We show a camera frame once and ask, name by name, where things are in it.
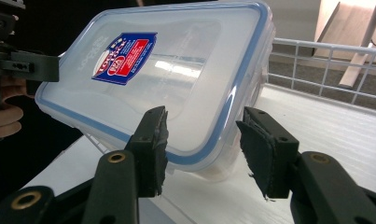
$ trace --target blue container lid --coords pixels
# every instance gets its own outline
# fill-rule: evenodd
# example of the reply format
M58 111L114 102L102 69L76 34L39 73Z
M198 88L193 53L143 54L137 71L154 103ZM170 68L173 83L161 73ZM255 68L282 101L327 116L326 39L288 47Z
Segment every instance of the blue container lid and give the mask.
M148 109L165 105L169 162L209 164L250 91L246 80L259 80L254 71L273 33L261 2L107 10L62 56L60 82L42 84L35 99L55 119L115 147Z

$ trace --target brass rivet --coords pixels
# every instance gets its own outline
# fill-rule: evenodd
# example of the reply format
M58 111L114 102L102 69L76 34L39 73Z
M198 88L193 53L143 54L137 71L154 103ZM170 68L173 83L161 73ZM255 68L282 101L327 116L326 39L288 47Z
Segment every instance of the brass rivet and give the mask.
M41 197L42 194L39 191L29 191L13 200L11 207L15 210L22 210L37 203Z
M126 155L124 155L123 153L121 152L118 152L118 153L115 153L115 154L112 154L108 157L108 161L109 162L112 162L112 163L116 163L116 162L120 162L120 161L124 161L124 159L126 159Z
M316 162L319 162L319 163L330 163L329 158L327 156L322 155L322 154L312 153L312 154L310 154L310 158L313 161L316 161Z

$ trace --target wire shelf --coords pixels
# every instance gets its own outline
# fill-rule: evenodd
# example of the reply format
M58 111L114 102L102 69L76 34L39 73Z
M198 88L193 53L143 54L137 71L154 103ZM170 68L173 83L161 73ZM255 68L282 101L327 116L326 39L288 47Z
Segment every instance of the wire shelf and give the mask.
M267 83L376 109L376 49L275 38ZM354 55L365 56L360 63ZM358 68L354 86L340 84L348 67Z
M89 141L92 142L92 144L103 154L106 154L108 152L110 152L109 148L107 148L106 146L104 146L100 141L98 141L94 136L92 136L91 134L88 134L88 133L83 133L88 139Z

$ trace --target product label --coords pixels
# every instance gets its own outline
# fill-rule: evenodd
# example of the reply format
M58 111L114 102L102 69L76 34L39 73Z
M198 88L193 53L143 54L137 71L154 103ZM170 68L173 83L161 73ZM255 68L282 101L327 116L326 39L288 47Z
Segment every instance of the product label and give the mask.
M126 85L146 62L157 33L121 34L106 48L94 67L92 79Z

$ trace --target person's hand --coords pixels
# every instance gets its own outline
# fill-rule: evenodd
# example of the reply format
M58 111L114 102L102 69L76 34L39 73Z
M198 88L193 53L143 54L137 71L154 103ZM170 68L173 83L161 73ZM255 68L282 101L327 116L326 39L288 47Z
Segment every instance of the person's hand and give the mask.
M0 138L17 133L21 129L19 119L23 112L14 105L8 105L5 100L18 95L26 95L25 79L14 77L1 77L0 91L2 95L2 108L0 110Z

